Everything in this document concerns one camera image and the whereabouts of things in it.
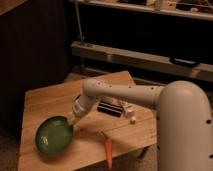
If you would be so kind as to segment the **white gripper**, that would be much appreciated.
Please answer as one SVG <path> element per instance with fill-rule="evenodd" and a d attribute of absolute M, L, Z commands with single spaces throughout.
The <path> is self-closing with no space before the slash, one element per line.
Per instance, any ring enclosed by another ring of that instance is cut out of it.
<path fill-rule="evenodd" d="M 69 124 L 75 125 L 84 116 L 86 116 L 96 103 L 96 99 L 87 95 L 81 94 L 74 101 L 72 106 L 72 114 L 69 117 Z"/>

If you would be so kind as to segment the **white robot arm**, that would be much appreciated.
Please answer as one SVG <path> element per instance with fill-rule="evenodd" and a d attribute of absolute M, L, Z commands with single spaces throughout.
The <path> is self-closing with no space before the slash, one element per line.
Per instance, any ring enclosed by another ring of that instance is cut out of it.
<path fill-rule="evenodd" d="M 74 101 L 73 120 L 87 115 L 101 96 L 156 110 L 158 171 L 213 171 L 213 114 L 199 86 L 188 81 L 144 86 L 88 79 Z"/>

